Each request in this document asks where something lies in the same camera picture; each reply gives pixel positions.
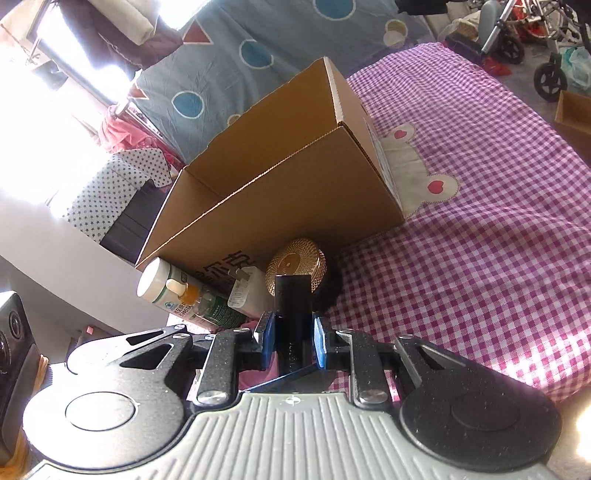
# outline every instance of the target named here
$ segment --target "pink heart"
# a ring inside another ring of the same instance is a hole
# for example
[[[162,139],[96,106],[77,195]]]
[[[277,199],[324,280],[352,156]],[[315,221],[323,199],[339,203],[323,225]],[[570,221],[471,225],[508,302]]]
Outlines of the pink heart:
[[[433,180],[429,185],[427,185],[428,190],[437,195],[443,191],[443,182],[441,180]]]

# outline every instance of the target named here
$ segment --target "pink cloth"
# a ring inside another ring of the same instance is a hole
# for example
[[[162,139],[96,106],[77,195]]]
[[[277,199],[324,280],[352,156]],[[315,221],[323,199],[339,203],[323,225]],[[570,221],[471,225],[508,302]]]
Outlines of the pink cloth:
[[[333,326],[382,342],[414,333],[554,400],[590,383],[591,170],[440,44],[392,54],[349,83],[380,136],[412,124],[429,173],[460,189],[342,252]],[[341,375],[333,388],[344,386]]]
[[[139,148],[159,148],[166,162],[177,171],[181,171],[184,163],[166,146],[164,142],[122,118],[115,116],[115,105],[107,109],[105,118],[100,125],[99,139],[102,147],[109,153]]]
[[[250,330],[254,330],[257,323],[258,320],[253,320],[244,323],[241,327],[248,327]],[[245,372],[240,372],[238,374],[238,388],[240,390],[246,390],[249,387],[254,387],[255,385],[273,380],[274,378],[277,378],[277,372],[277,354],[273,352],[271,365],[266,371],[259,372],[257,370],[246,370]]]

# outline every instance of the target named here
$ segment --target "small cardboard box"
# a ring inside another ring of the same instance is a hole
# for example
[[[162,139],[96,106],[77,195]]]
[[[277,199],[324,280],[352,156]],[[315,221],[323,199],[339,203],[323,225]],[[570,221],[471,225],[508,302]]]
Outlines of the small cardboard box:
[[[591,98],[560,92],[554,128],[591,165]]]

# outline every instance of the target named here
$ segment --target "bunny face appliqué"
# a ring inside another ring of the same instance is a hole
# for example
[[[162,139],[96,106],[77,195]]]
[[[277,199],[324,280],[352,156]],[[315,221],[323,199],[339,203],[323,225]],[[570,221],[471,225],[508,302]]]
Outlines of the bunny face appliqué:
[[[454,177],[429,175],[418,151],[408,143],[414,134],[413,125],[403,124],[380,140],[400,195],[405,218],[415,213],[421,204],[444,202],[459,191],[458,181]]]

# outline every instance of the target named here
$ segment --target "camera lens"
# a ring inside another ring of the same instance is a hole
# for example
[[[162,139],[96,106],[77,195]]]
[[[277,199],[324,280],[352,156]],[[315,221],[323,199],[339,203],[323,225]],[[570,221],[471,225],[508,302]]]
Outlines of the camera lens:
[[[10,367],[10,350],[8,341],[2,332],[0,332],[0,373],[7,373]]]
[[[10,332],[14,338],[20,338],[22,335],[22,322],[17,312],[10,312],[8,316],[8,324]]]

